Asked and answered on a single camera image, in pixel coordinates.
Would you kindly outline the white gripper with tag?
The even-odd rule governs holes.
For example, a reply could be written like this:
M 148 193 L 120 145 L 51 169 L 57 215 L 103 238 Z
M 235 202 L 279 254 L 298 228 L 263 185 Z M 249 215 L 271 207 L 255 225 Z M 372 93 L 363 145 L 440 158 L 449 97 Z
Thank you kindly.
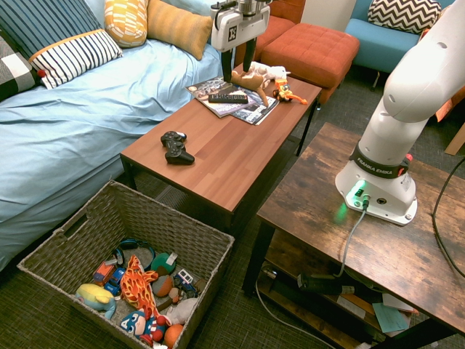
M 262 35 L 270 19 L 271 1 L 218 1 L 210 7 L 214 21 L 211 44 L 223 52 L 222 72 L 225 82 L 231 82 L 233 48 L 246 43 L 243 71 L 248 72 L 254 59 L 257 36 Z

